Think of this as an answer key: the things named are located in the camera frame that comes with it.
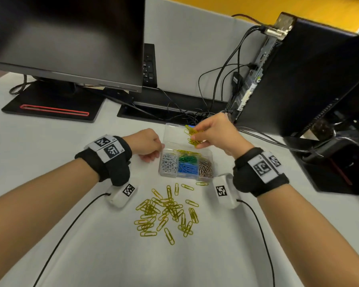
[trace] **table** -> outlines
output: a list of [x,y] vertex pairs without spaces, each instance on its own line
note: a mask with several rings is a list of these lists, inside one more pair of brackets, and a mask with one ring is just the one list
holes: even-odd
[[[22,76],[15,73],[0,78],[0,109],[12,99],[8,90],[21,82]],[[118,118],[119,107],[105,101],[93,124],[9,115],[0,110],[0,195],[69,162],[87,143],[105,133],[124,136],[150,127],[163,139],[164,125]],[[288,150],[245,138],[278,157],[291,184],[359,253],[359,197],[317,193]],[[231,172],[233,158],[215,147],[211,150],[217,174]],[[94,203],[60,245],[39,286],[271,286],[271,270],[253,214],[244,205],[235,210],[222,208],[208,188],[196,189],[190,197],[200,203],[200,224],[190,240],[178,239],[170,246],[162,234],[140,238],[133,225],[138,217],[134,208],[151,197],[152,186],[163,191],[167,184],[174,185],[174,180],[158,175],[158,160],[146,164],[133,157],[130,169],[143,180],[130,203],[123,210],[104,199]],[[32,286],[63,232],[109,186],[110,181],[98,183],[9,271],[0,287]],[[241,196],[261,222],[276,285],[302,286],[256,199]]]

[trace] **black monitor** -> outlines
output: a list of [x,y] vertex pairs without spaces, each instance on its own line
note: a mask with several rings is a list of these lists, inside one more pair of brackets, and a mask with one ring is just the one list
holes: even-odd
[[[0,70],[41,77],[38,95],[53,80],[140,92],[144,15],[145,0],[0,0]],[[64,91],[72,84],[52,87]],[[64,101],[45,105],[35,94],[19,103],[39,103],[30,106],[44,113],[71,110]],[[72,110],[68,115],[89,112]]]

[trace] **monitor stand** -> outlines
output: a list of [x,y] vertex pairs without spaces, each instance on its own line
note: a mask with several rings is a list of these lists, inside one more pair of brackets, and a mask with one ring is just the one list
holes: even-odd
[[39,79],[1,110],[7,114],[93,123],[105,99],[101,92],[72,82]]

